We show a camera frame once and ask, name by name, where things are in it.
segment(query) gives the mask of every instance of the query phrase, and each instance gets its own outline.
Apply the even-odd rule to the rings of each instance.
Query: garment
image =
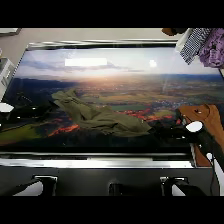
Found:
[[[214,28],[199,52],[205,67],[224,68],[224,28]]]
[[[181,106],[178,108],[187,123],[201,121],[224,152],[224,130],[221,124],[219,111],[215,105]],[[201,154],[195,146],[195,160],[198,166],[210,166],[209,161]]]
[[[187,64],[191,64],[195,56],[204,47],[205,42],[211,33],[212,28],[195,28],[189,36],[180,55]]]
[[[135,137],[149,134],[147,122],[125,114],[115,113],[110,107],[96,107],[78,99],[74,89],[52,94],[54,103],[68,113],[81,128],[100,130],[105,134]]]
[[[183,36],[177,41],[175,50],[177,52],[181,52],[184,45],[186,44],[189,36],[192,34],[193,28],[188,28],[187,31],[183,34]]]
[[[178,33],[182,34],[187,30],[187,28],[163,28],[162,32],[168,36],[175,36]]]

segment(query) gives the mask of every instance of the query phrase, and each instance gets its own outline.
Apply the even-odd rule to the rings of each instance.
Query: patterned fabric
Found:
[[[224,68],[224,28],[215,28],[199,52],[205,67]]]
[[[212,28],[195,28],[188,38],[180,55],[187,64],[191,64],[194,57],[198,54],[201,48],[204,47],[205,41],[211,33]]]

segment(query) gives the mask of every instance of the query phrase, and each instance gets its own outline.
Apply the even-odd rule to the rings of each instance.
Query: crumpled cloth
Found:
[[[199,52],[205,67],[224,68],[224,28],[214,28]]]
[[[151,127],[142,119],[115,113],[109,106],[96,107],[81,101],[75,89],[52,94],[57,104],[81,128],[95,129],[104,134],[121,137],[136,137],[149,134]]]

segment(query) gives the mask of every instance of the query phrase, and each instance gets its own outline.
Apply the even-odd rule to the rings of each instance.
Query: display screen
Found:
[[[187,65],[173,47],[33,50],[25,52],[3,98],[15,113],[1,124],[0,145],[19,147],[18,151],[70,147],[71,152],[75,147],[150,145],[147,135],[121,136],[113,134],[114,126],[100,130],[89,123],[77,124],[74,116],[79,112],[66,112],[52,97],[60,91],[64,97],[70,90],[79,104],[108,106],[149,127],[158,121],[172,125],[181,105],[216,104],[222,122],[224,118],[219,70],[197,60]],[[119,123],[122,118],[114,119]]]

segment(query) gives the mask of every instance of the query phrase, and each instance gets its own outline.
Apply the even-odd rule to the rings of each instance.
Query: sky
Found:
[[[107,65],[65,66],[65,59],[79,58],[106,58]],[[199,60],[187,65],[172,47],[155,47],[26,51],[15,75],[24,78],[35,76],[38,79],[45,79],[45,76],[79,79],[80,77],[129,74],[205,75],[220,73],[218,69],[205,68]]]

